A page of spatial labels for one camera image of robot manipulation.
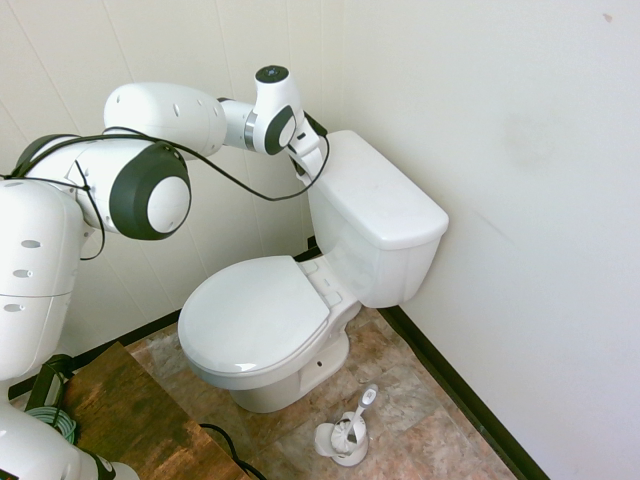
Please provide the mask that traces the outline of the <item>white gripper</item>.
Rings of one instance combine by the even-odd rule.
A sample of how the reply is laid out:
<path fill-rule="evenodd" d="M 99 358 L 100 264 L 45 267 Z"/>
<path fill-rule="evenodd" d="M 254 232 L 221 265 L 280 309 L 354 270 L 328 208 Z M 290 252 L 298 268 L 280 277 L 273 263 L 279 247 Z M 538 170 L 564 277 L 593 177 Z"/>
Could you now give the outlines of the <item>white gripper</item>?
<path fill-rule="evenodd" d="M 326 163 L 329 146 L 325 136 L 319 136 L 317 144 L 301 157 L 293 153 L 293 163 L 299 178 L 318 176 Z"/>

